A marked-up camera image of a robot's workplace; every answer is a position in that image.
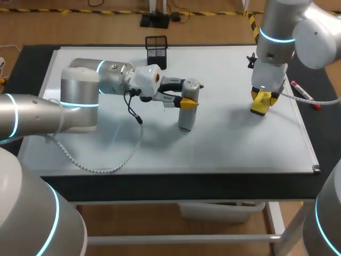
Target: blue led ring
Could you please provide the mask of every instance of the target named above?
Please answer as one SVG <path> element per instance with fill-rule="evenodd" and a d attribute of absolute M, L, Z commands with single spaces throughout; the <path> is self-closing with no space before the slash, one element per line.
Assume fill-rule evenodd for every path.
<path fill-rule="evenodd" d="M 40 251 L 37 253 L 36 256 L 41 256 L 45 252 L 46 248 L 48 247 L 48 245 L 50 244 L 50 242 L 52 240 L 52 237 L 53 237 L 53 235 L 55 233 L 55 230 L 57 229 L 57 224 L 58 224 L 58 221 L 59 221 L 59 200 L 58 200 L 58 196 L 57 196 L 57 193 L 54 191 L 54 189 L 49 184 L 47 184 L 47 185 L 50 187 L 50 189 L 51 189 L 51 191 L 52 191 L 52 193 L 54 195 L 54 199 L 55 199 L 55 217 L 54 217 L 54 222 L 53 222 L 53 226 L 52 226 L 51 232 L 48 235 L 47 240 L 45 241 L 43 247 L 40 249 Z"/>
<path fill-rule="evenodd" d="M 270 40 L 270 41 L 273 41 L 273 42 L 276 42 L 276 43 L 291 43 L 291 42 L 294 42 L 295 39 L 287 39 L 287 40 L 284 40 L 284 39 L 276 39 L 276 38 L 272 38 L 270 36 L 267 36 L 266 34 L 264 34 L 264 32 L 262 31 L 262 28 L 259 29 L 262 36 L 264 36 L 266 39 Z"/>
<path fill-rule="evenodd" d="M 104 62 L 105 62 L 105 60 L 102 60 L 102 61 L 99 63 L 99 65 L 98 65 L 98 67 L 97 67 L 97 69 L 96 69 L 96 72 L 97 72 L 97 73 L 100 71 L 100 68 L 101 68 L 101 66 L 102 66 L 102 64 L 103 64 Z"/>
<path fill-rule="evenodd" d="M 11 135 L 9 136 L 9 138 L 10 138 L 10 137 L 13 137 L 13 136 L 15 135 L 15 133 L 17 132 L 17 129 L 18 129 L 18 122 L 19 122 L 19 113 L 18 113 L 19 111 L 18 111 L 18 105 L 17 105 L 17 103 L 15 102 L 13 96 L 11 96 L 10 94 L 7 94 L 7 93 L 6 93 L 6 95 L 7 95 L 8 97 L 10 97 L 10 99 L 11 99 L 13 105 L 14 105 L 14 112 L 15 112 L 14 128 L 13 128 L 13 131 L 12 131 Z"/>
<path fill-rule="evenodd" d="M 322 237 L 326 241 L 326 243 L 329 245 L 329 247 L 336 253 L 337 256 L 341 256 L 341 253 L 331 244 L 331 242 L 328 240 L 327 236 L 322 230 L 322 227 L 320 225 L 319 221 L 319 216 L 318 216 L 318 200 L 316 199 L 316 204 L 315 204 L 315 216 L 316 216 L 316 222 L 318 224 L 319 230 L 321 232 Z"/>
<path fill-rule="evenodd" d="M 67 103 L 67 102 L 60 102 L 60 104 L 62 104 L 63 106 L 66 107 L 88 107 L 88 108 L 92 108 L 92 107 L 98 107 L 98 103 L 97 104 L 76 104 L 76 103 Z"/>

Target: floor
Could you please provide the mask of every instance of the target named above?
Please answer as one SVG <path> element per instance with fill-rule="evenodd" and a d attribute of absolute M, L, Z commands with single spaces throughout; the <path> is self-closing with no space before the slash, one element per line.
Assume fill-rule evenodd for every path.
<path fill-rule="evenodd" d="M 240 0 L 177 0 L 191 11 L 240 11 Z M 340 1 L 316 1 L 326 10 L 341 10 Z M 169 0 L 172 11 L 176 10 Z M 251 0 L 250 10 L 262 11 L 265 0 Z M 87 9 L 86 0 L 13 0 L 0 8 Z M 102 10 L 148 10 L 147 0 L 105 0 Z M 0 45 L 15 44 L 143 44 L 151 35 L 166 35 L 169 44 L 253 44 L 248 19 L 239 15 L 191 17 L 185 23 L 171 23 L 169 29 L 140 28 L 139 15 L 98 15 L 69 13 L 0 13 Z M 259 26 L 262 15 L 257 15 Z M 15 48 L 0 49 L 6 60 L 4 76 L 10 75 L 18 52 Z M 341 95 L 339 71 L 341 62 L 326 68 L 336 92 Z M 282 202 L 283 219 L 287 225 L 300 202 Z M 78 207 L 89 235 L 163 235 L 163 234 L 266 234 L 263 213 L 254 214 L 242 225 L 224 222 L 184 220 L 176 204 L 104 205 Z M 136 245 L 89 246 L 87 256 L 130 255 L 270 255 L 268 244 L 234 245 Z M 298 243 L 291 256 L 304 255 Z"/>

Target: whiteboard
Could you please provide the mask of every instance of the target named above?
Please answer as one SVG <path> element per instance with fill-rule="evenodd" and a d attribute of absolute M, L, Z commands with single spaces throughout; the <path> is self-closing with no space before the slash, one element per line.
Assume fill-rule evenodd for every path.
<path fill-rule="evenodd" d="M 262 117 L 250 112 L 251 75 L 247 55 L 256 46 L 169 47 L 168 77 L 197 79 L 200 90 L 191 132 L 177 127 L 178 109 L 161 102 L 132 107 L 143 119 L 144 136 L 133 158 L 116 174 L 309 173 L 318 164 L 296 102 L 280 97 Z M 40 95 L 60 98 L 60 77 L 75 58 L 129 62 L 145 66 L 144 47 L 68 47 L 55 52 Z M 288 81 L 285 92 L 292 94 Z M 122 96 L 100 95 L 96 131 L 58 134 L 57 139 L 83 165 L 108 169 L 134 148 L 140 126 Z M 19 159 L 38 175 L 99 175 L 80 170 L 53 143 L 25 138 Z"/>

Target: marker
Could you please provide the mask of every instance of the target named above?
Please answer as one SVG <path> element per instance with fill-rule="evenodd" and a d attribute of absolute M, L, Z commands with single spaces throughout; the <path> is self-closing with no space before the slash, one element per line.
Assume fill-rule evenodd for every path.
<path fill-rule="evenodd" d="M 291 81 L 290 83 L 293 88 L 296 89 L 296 91 L 298 91 L 300 93 L 300 95 L 303 96 L 304 99 L 306 100 L 311 100 L 311 101 L 315 101 L 306 91 L 304 91 L 304 89 L 302 87 L 300 87 L 295 81 Z M 321 105 L 316 105 L 316 104 L 312 104 L 312 106 L 314 107 L 314 109 L 319 110 L 321 108 Z"/>

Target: white storage bin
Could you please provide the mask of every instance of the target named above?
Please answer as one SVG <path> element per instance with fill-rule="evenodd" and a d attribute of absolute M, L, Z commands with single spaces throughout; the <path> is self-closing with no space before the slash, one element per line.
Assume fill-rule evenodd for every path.
<path fill-rule="evenodd" d="M 265 202 L 228 202 L 226 204 L 179 203 L 178 205 L 181 217 L 186 219 L 244 223 L 250 218 L 251 214 L 262 211 L 265 207 Z"/>

